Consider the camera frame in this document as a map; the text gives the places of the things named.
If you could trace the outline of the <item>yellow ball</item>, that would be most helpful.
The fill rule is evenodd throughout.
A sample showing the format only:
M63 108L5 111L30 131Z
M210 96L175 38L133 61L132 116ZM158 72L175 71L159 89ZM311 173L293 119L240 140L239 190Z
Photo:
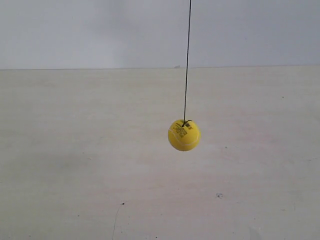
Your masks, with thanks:
M168 141L170 145L181 152L194 149L201 140L201 131L192 120L176 120L168 129Z

